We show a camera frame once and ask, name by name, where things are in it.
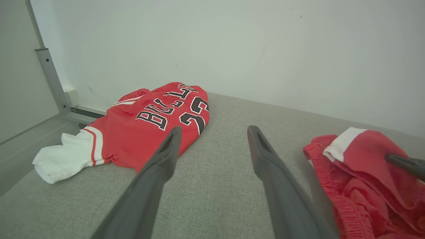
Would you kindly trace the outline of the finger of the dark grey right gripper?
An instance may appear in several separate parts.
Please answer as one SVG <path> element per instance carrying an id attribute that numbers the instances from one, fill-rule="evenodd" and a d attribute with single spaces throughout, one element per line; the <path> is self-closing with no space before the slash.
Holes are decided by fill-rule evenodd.
<path id="1" fill-rule="evenodd" d="M 405 158 L 396 154 L 388 154 L 385 159 L 425 182 L 425 161 L 423 159 Z"/>

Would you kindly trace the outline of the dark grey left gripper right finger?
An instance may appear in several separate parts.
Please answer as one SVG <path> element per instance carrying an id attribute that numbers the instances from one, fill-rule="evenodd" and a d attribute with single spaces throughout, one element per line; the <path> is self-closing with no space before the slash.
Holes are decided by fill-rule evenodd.
<path id="1" fill-rule="evenodd" d="M 264 185 L 276 239 L 337 239 L 259 127 L 247 128 L 253 170 Z"/>

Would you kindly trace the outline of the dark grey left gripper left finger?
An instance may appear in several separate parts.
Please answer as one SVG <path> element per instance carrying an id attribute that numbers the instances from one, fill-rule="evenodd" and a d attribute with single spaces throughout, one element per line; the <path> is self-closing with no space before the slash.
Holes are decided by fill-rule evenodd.
<path id="1" fill-rule="evenodd" d="M 163 187 L 176 170 L 182 129 L 174 127 L 99 225 L 93 239 L 150 239 Z"/>

